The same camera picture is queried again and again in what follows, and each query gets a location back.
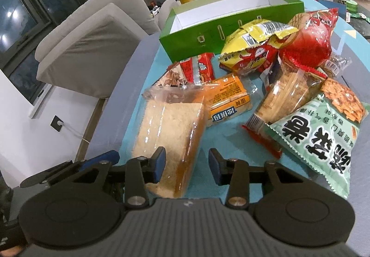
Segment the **ribbed gray panel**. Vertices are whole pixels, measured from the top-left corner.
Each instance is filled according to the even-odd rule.
[[[344,244],[319,250],[285,245],[267,235],[244,211],[217,198],[158,199],[131,211],[108,238],[72,251],[32,245],[22,257],[355,257]]]

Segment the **metal screw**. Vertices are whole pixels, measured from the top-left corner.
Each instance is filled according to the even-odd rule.
[[[247,203],[244,197],[234,196],[228,200],[228,203],[234,207],[242,207]]]
[[[127,202],[132,205],[132,206],[141,206],[141,205],[144,205],[145,203],[145,198],[142,197],[142,196],[131,196]]]

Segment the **blue logo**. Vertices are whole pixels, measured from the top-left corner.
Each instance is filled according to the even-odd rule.
[[[218,112],[212,116],[212,122],[217,122],[223,120],[223,118],[230,117],[237,112],[235,107],[228,108],[227,110]]]

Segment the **black device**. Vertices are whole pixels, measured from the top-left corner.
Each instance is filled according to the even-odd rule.
[[[100,161],[76,172],[71,164],[49,177],[51,186],[19,212],[30,243],[20,256],[357,256],[345,245],[351,205],[274,161],[249,166],[212,148],[215,182],[230,185],[224,205],[218,198],[149,203],[145,183],[160,180],[165,157],[158,148],[124,166]],[[124,200],[111,191],[117,183]],[[256,203],[249,203],[251,183],[262,185]]]

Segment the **yellow triangle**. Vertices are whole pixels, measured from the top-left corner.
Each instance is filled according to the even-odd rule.
[[[345,30],[345,33],[349,34],[353,38],[356,38],[356,30]]]

